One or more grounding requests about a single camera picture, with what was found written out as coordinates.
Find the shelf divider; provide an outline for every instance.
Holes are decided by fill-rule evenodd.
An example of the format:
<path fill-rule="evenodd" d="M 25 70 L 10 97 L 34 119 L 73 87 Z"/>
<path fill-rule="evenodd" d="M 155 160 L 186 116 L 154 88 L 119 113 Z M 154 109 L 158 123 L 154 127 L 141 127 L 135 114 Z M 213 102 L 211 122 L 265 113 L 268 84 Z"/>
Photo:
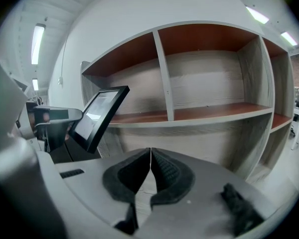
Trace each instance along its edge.
<path fill-rule="evenodd" d="M 167 118 L 168 121 L 174 120 L 174 104 L 173 104 L 173 97 L 172 91 L 170 86 L 170 77 L 167 68 L 165 53 L 163 50 L 163 46 L 160 41 L 160 37 L 157 30 L 153 31 L 154 41 L 157 49 L 158 61 L 160 66 L 160 73 L 161 79 L 163 81 L 163 89 L 165 95 L 165 102 L 166 102 L 166 110 L 167 110 Z"/>
<path fill-rule="evenodd" d="M 261 157 L 261 162 L 266 165 L 271 170 L 275 167 L 278 162 L 281 153 L 287 143 L 287 138 L 290 134 L 291 123 L 279 130 L 272 132 L 269 136 L 266 149 L 263 156 Z"/>
<path fill-rule="evenodd" d="M 286 54 L 287 52 L 280 48 L 278 45 L 274 44 L 273 42 L 271 42 L 270 40 L 263 38 L 264 43 L 266 45 L 266 48 L 268 50 L 268 54 L 270 58 L 282 55 L 282 54 Z"/>
<path fill-rule="evenodd" d="M 294 77 L 287 53 L 271 59 L 275 79 L 275 112 L 292 118 L 294 114 Z"/>
<path fill-rule="evenodd" d="M 271 107 L 274 110 L 275 86 L 272 67 L 262 37 L 258 36 L 238 51 L 244 80 L 245 101 Z M 237 149 L 231 170 L 247 179 L 258 164 L 268 141 L 273 114 L 258 121 L 245 123 L 241 145 Z"/>

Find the wooden shelf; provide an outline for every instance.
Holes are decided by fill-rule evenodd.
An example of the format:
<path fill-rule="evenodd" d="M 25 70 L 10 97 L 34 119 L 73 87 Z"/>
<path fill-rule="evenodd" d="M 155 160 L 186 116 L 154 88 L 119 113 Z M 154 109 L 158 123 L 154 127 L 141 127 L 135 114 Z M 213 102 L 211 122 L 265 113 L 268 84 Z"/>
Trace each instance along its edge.
<path fill-rule="evenodd" d="M 260 162 L 270 169 L 275 167 L 285 147 L 286 140 L 290 135 L 290 123 L 291 120 L 287 124 L 284 124 L 285 126 L 280 127 L 280 129 L 271 131 L 269 135 L 266 148 L 261 156 Z"/>
<path fill-rule="evenodd" d="M 271 59 L 275 81 L 275 113 L 292 118 L 294 113 L 294 78 L 287 53 Z"/>
<path fill-rule="evenodd" d="M 280 48 L 278 45 L 274 44 L 270 40 L 267 40 L 265 38 L 263 39 L 270 58 L 287 53 L 284 49 Z"/>
<path fill-rule="evenodd" d="M 158 58 L 153 33 L 128 41 L 105 54 L 82 74 L 107 77 L 131 66 Z"/>
<path fill-rule="evenodd" d="M 241 120 L 268 114 L 272 108 L 249 103 L 236 103 L 210 107 L 175 110 L 174 121 L 167 120 L 166 111 L 115 115 L 109 127 L 172 127 L 203 125 Z"/>
<path fill-rule="evenodd" d="M 266 178 L 271 172 L 271 169 L 265 166 L 261 161 L 257 164 L 252 174 L 248 177 L 247 182 L 250 184 L 257 183 Z"/>
<path fill-rule="evenodd" d="M 238 51 L 257 36 L 231 26 L 216 24 L 189 24 L 158 31 L 165 55 L 198 51 Z"/>
<path fill-rule="evenodd" d="M 289 124 L 292 122 L 293 118 L 283 116 L 280 114 L 274 114 L 274 120 L 273 120 L 273 125 L 271 127 L 271 133 L 275 132 L 276 130 L 284 127 L 285 125 Z"/>

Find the white wall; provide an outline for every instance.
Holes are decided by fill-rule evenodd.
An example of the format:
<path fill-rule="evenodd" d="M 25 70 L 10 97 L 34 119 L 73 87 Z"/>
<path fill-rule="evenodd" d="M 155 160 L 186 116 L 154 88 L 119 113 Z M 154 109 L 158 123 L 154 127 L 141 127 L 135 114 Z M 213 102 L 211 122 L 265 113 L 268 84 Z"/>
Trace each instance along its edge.
<path fill-rule="evenodd" d="M 83 109 L 80 63 L 92 62 L 109 49 L 149 29 L 183 21 L 237 25 L 262 34 L 240 0 L 95 0 L 72 26 L 56 61 L 49 87 L 52 106 Z"/>

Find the black foam pad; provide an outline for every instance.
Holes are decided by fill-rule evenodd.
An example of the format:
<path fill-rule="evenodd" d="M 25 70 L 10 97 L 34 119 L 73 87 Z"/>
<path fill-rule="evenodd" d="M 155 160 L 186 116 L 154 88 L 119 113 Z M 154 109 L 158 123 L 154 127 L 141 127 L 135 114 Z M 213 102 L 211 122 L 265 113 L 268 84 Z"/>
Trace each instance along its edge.
<path fill-rule="evenodd" d="M 152 148 L 151 153 L 151 170 L 155 176 L 157 194 L 150 199 L 150 205 L 177 203 L 194 185 L 195 174 L 187 165 L 156 148 Z"/>
<path fill-rule="evenodd" d="M 135 203 L 135 194 L 150 170 L 150 148 L 111 166 L 103 174 L 103 185 L 113 199 Z"/>

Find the screen bezel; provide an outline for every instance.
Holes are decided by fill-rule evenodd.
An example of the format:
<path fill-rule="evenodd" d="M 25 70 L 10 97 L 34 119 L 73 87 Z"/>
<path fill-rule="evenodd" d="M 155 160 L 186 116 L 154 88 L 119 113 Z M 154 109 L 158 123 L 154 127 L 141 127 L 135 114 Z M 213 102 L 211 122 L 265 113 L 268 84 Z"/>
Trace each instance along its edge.
<path fill-rule="evenodd" d="M 122 101 L 130 91 L 128 86 L 121 86 L 121 87 L 113 87 L 113 88 L 106 88 L 99 90 L 93 98 L 87 103 L 84 108 L 83 116 L 87 113 L 89 107 L 94 102 L 94 100 L 101 94 L 105 92 L 118 92 L 114 98 L 106 105 L 106 111 L 101 115 L 97 123 L 93 126 L 93 130 L 90 133 L 88 139 L 86 140 L 81 135 L 79 135 L 75 128 L 78 125 L 78 122 L 75 122 L 69 131 L 69 135 L 87 152 L 94 153 L 106 128 L 108 127 L 109 123 L 111 122 L 114 114 L 116 113 L 117 109 L 120 107 Z"/>

